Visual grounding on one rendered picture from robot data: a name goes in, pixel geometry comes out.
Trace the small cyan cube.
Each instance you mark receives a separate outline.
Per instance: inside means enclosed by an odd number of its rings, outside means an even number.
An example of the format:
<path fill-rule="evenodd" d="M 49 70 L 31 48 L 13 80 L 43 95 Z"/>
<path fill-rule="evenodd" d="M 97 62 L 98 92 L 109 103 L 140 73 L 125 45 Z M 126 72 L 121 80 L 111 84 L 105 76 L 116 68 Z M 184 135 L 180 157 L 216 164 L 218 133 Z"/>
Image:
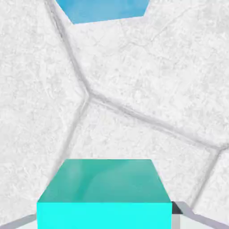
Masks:
<path fill-rule="evenodd" d="M 67 159 L 37 201 L 38 229 L 171 229 L 149 159 Z"/>

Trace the small blue cube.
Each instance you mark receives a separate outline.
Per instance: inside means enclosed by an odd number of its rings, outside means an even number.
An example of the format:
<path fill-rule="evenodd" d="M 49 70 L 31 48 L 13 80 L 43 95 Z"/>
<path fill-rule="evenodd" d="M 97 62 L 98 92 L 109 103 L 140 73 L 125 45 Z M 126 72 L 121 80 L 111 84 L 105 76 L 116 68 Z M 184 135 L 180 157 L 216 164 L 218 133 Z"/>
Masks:
<path fill-rule="evenodd" d="M 74 24 L 144 15 L 150 0 L 56 0 Z"/>

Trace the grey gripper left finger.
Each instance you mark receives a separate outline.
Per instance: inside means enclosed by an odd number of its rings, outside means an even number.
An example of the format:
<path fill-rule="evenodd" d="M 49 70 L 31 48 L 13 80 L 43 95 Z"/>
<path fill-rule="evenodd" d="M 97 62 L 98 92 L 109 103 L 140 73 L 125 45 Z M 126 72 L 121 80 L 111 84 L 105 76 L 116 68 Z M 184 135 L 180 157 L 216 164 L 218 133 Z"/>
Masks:
<path fill-rule="evenodd" d="M 31 214 L 0 226 L 0 229 L 38 229 L 37 215 Z"/>

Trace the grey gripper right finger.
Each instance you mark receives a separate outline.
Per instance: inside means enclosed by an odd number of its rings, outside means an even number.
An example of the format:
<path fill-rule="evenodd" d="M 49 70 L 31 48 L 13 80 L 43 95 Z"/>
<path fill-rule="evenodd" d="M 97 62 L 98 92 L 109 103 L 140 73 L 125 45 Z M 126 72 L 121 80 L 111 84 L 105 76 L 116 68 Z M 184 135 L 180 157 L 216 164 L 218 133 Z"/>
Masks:
<path fill-rule="evenodd" d="M 185 202 L 172 201 L 171 229 L 229 229 L 229 226 L 194 214 Z"/>

